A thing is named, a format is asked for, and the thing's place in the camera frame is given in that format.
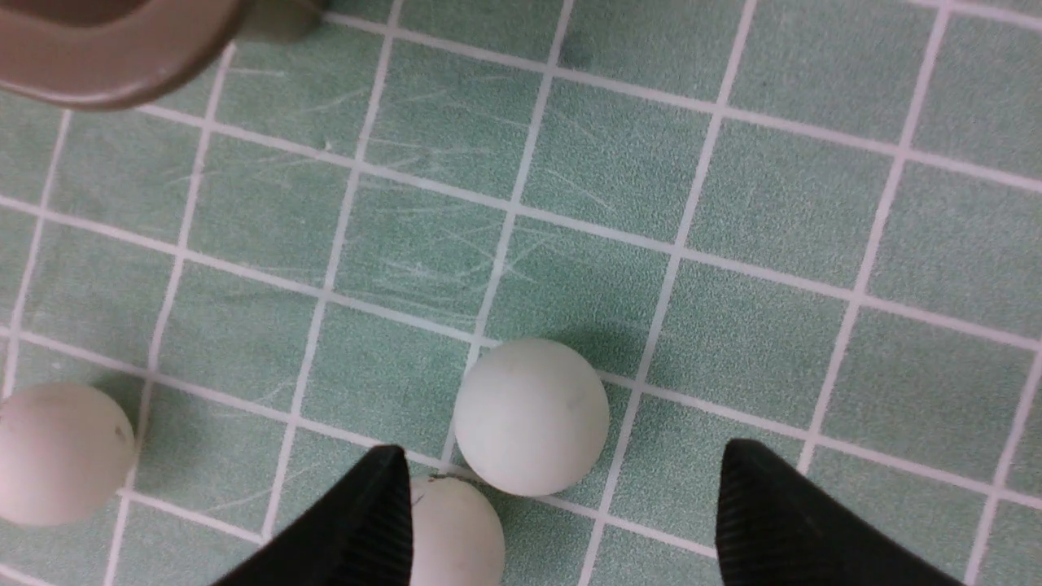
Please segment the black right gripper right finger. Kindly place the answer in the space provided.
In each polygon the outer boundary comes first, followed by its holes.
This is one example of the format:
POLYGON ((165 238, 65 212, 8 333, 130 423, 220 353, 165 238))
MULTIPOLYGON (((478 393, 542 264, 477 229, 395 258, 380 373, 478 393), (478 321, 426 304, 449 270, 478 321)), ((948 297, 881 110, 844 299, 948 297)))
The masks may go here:
POLYGON ((715 548, 725 585, 957 585, 755 439, 720 465, 715 548))

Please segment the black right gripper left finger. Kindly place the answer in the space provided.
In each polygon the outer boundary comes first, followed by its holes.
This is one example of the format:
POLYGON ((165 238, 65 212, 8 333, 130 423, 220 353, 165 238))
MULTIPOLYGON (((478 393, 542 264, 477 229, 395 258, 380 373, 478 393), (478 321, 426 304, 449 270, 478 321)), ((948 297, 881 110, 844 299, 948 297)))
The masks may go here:
POLYGON ((410 467, 397 445, 370 448, 320 500, 219 585, 407 585, 414 534, 410 467))

